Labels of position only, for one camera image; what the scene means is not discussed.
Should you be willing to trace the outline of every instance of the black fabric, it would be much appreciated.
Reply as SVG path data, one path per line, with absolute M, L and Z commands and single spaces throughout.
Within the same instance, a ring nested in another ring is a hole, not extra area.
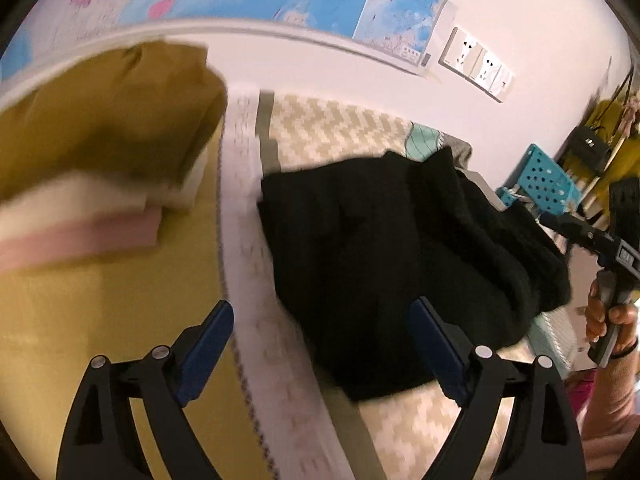
M 433 379 L 405 327 L 426 296 L 475 344 L 517 343 L 570 297 L 561 253 L 516 203 L 497 212 L 449 148 L 271 174 L 258 204 L 276 292 L 352 400 Z

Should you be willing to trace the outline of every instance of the human hand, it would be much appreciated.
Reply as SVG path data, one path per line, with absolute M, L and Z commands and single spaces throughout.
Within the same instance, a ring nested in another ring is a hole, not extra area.
M 587 339 L 595 343 L 607 333 L 604 304 L 598 298 L 598 282 L 591 283 L 589 304 L 584 316 L 587 320 Z M 612 352 L 612 354 L 619 354 L 636 342 L 638 309 L 632 304 L 618 305 L 609 310 L 609 320 L 621 325 L 618 340 Z

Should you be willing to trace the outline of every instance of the teal fabric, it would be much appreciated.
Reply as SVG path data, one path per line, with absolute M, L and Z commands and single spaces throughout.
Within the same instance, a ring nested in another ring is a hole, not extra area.
M 442 132 L 414 123 L 411 133 L 404 142 L 406 157 L 423 161 L 443 145 Z

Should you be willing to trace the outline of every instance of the wall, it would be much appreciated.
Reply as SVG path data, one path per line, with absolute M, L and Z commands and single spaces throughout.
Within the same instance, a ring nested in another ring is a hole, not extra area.
M 459 25 L 516 75 L 499 104 L 440 66 Z M 238 34 L 200 36 L 230 83 L 338 98 L 399 114 L 468 140 L 471 169 L 499 186 L 526 147 L 555 155 L 598 91 L 610 94 L 629 65 L 626 34 L 603 0 L 450 0 L 428 51 L 426 77 L 338 50 Z

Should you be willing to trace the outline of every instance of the black handle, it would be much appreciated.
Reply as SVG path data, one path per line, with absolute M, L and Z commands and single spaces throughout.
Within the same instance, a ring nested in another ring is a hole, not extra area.
M 609 310 L 617 305 L 629 302 L 631 293 L 634 290 L 634 283 L 632 280 L 617 275 L 612 270 L 605 269 L 598 271 L 596 280 L 598 282 L 600 301 L 604 303 L 607 333 L 599 338 L 596 343 L 591 343 L 588 356 L 600 368 L 606 368 L 620 333 L 620 325 L 609 320 Z

